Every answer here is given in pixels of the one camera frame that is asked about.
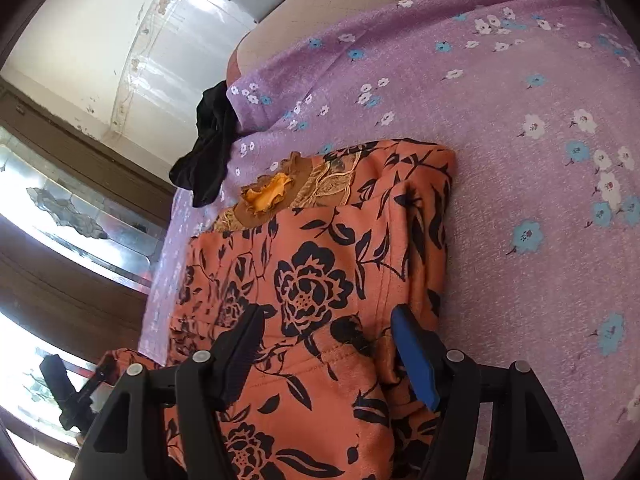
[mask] white flower print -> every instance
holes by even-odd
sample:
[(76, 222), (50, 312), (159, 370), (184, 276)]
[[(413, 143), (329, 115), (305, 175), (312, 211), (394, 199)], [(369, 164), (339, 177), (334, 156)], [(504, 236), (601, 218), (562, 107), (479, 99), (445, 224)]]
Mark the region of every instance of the white flower print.
[(491, 34), (491, 26), (485, 20), (475, 20), (476, 30), (480, 34)]
[(551, 25), (547, 20), (536, 20), (536, 23), (542, 30), (551, 30)]
[(341, 34), (338, 36), (338, 41), (343, 41), (344, 43), (354, 43), (356, 41), (356, 37), (353, 34)]
[(396, 118), (395, 112), (387, 112), (382, 116), (382, 119), (380, 119), (380, 124), (382, 124), (383, 126), (388, 126), (393, 122), (395, 118)]
[(449, 70), (447, 75), (444, 76), (444, 79), (457, 79), (461, 75), (463, 75), (464, 70)]
[(618, 211), (622, 197), (620, 195), (620, 183), (616, 179), (616, 176), (610, 171), (609, 173), (605, 171), (601, 172), (597, 189), (602, 195), (604, 202), (609, 203), (611, 210)]
[(360, 97), (358, 97), (358, 104), (363, 105), (369, 101), (369, 99), (371, 99), (371, 92), (364, 92), (364, 94), (361, 94)]
[(640, 384), (634, 390), (634, 396), (626, 406), (626, 420), (640, 422)]
[(522, 123), (524, 133), (520, 134), (519, 137), (527, 136), (538, 140), (545, 134), (545, 124), (545, 121), (537, 115), (527, 114), (524, 116), (524, 122)]
[(594, 134), (596, 132), (596, 128), (598, 125), (593, 120), (593, 116), (584, 108), (580, 108), (579, 110), (574, 110), (574, 120), (571, 121), (569, 127), (576, 124), (578, 128), (580, 128), (581, 132), (589, 132), (590, 134)]
[(626, 146), (622, 146), (618, 150), (618, 160), (620, 161), (620, 166), (622, 166), (626, 170), (633, 171), (634, 168), (636, 167), (636, 162), (634, 161), (634, 158), (631, 156), (631, 152), (629, 151), (629, 148)]
[(608, 170), (611, 167), (611, 159), (604, 150), (596, 150), (593, 153), (593, 161), (598, 167), (596, 174), (600, 171)]
[(493, 14), (489, 14), (486, 18), (487, 18), (487, 20), (489, 21), (489, 24), (492, 27), (500, 27), (500, 19), (498, 18), (498, 16), (494, 16)]

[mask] gold embroidered fabric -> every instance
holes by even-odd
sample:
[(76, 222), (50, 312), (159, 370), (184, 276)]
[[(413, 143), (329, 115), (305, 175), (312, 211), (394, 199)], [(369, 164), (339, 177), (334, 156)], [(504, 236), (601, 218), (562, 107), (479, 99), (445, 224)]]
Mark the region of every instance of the gold embroidered fabric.
[[(314, 158), (313, 162), (317, 163), (317, 165), (314, 166), (309, 178), (303, 184), (289, 207), (307, 208), (345, 205), (351, 194), (353, 173), (358, 165), (360, 156), (361, 152), (356, 152), (329, 162), (322, 158)], [(281, 164), (279, 171), (285, 174), (291, 174), (293, 169), (292, 164)], [(266, 175), (262, 176), (258, 179), (258, 182), (262, 184), (265, 178), (271, 177)], [(250, 187), (253, 186), (245, 186), (242, 190), (245, 191)], [(235, 209), (236, 206), (233, 206), (222, 211), (213, 224), (213, 230), (216, 232), (224, 232), (241, 231), (245, 229), (246, 227), (236, 217)]]
[(351, 194), (353, 172), (360, 160), (360, 153), (336, 158), (315, 167), (290, 207), (327, 205), (323, 199), (336, 194), (342, 194), (342, 198), (334, 205), (345, 205)]
[(236, 218), (233, 207), (229, 207), (220, 213), (213, 224), (213, 230), (217, 233), (241, 231), (242, 229), (244, 229), (244, 226)]

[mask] black flower print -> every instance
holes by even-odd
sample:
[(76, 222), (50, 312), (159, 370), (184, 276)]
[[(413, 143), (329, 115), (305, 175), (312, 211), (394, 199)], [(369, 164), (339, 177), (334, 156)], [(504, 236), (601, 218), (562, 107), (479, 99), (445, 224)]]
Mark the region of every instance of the black flower print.
[[(215, 325), (224, 328), (233, 328), (238, 322), (238, 319), (240, 319), (240, 316), (242, 316), (242, 313), (250, 305), (254, 305), (254, 303), (249, 302), (249, 300), (242, 295), (236, 282), (229, 283), (229, 286), (226, 288), (225, 297), (220, 305), (220, 311), (218, 312)], [(259, 305), (259, 307), (264, 311), (264, 317), (266, 319), (276, 314), (276, 309), (273, 305), (264, 304)]]
[(278, 262), (273, 282), (285, 336), (307, 336), (330, 321), (332, 308), (347, 305), (353, 283), (334, 263), (333, 251), (313, 242), (304, 242), (291, 263)]
[(184, 305), (185, 303), (191, 301), (191, 283), (193, 283), (193, 275), (194, 269), (193, 266), (187, 266), (184, 271), (184, 280), (182, 282), (182, 286), (180, 288), (180, 292), (178, 293), (178, 299), (180, 300), (180, 304)]
[(256, 432), (253, 424), (243, 422), (223, 439), (231, 467), (238, 478), (258, 480), (260, 469), (271, 457), (273, 437)]
[(246, 298), (240, 296), (240, 290), (238, 290), (236, 282), (229, 283), (226, 288), (225, 298), (220, 305), (216, 325), (224, 328), (233, 327), (242, 316), (247, 303)]

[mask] blue flower print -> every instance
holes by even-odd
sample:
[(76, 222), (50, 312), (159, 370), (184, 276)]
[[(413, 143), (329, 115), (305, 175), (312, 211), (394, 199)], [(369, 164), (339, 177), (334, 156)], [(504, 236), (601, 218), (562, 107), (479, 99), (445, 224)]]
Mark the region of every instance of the blue flower print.
[(452, 46), (446, 41), (436, 43), (436, 50), (438, 52), (451, 52)]
[(502, 20), (502, 28), (512, 28), (513, 30), (524, 30), (527, 25), (524, 23), (515, 23), (511, 20)]
[(589, 158), (589, 147), (581, 140), (570, 140), (565, 149), (570, 159), (566, 166), (574, 162), (583, 162)]
[(326, 155), (327, 153), (330, 153), (333, 148), (333, 145), (325, 144), (322, 148), (320, 148), (318, 155)]
[(609, 43), (609, 38), (603, 36), (602, 34), (598, 34), (598, 44), (601, 46), (606, 46), (607, 48), (611, 47), (611, 43)]
[(625, 214), (625, 222), (634, 226), (640, 222), (640, 198), (637, 196), (628, 196), (622, 201), (620, 206)]
[(620, 314), (610, 314), (593, 335), (598, 336), (598, 347), (604, 357), (613, 354), (625, 335), (623, 317)]
[(380, 101), (382, 101), (382, 97), (380, 97), (379, 95), (374, 95), (371, 97), (371, 99), (369, 99), (369, 101), (367, 102), (367, 104), (364, 105), (364, 107), (373, 108), (374, 106), (379, 104)]
[(529, 88), (532, 86), (542, 86), (546, 83), (546, 79), (542, 74), (534, 74), (527, 77), (527, 83), (529, 84)]
[(364, 59), (364, 51), (360, 50), (359, 48), (352, 48), (351, 50), (347, 51), (347, 56), (349, 56), (352, 61), (355, 61), (357, 59)]
[(609, 224), (611, 224), (611, 219), (613, 218), (609, 203), (598, 202), (596, 204), (593, 204), (591, 206), (591, 218), (593, 219), (594, 224), (601, 227), (609, 227)]
[(535, 253), (543, 239), (544, 236), (540, 230), (540, 224), (525, 220), (513, 230), (513, 249), (507, 254)]

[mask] white wall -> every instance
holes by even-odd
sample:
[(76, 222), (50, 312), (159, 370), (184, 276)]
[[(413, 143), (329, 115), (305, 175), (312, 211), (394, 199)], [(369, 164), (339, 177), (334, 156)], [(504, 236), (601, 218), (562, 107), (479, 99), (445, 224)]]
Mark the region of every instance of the white wall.
[(114, 136), (110, 128), (123, 67), (152, 2), (47, 0), (0, 75), (84, 133), (166, 178), (172, 161)]

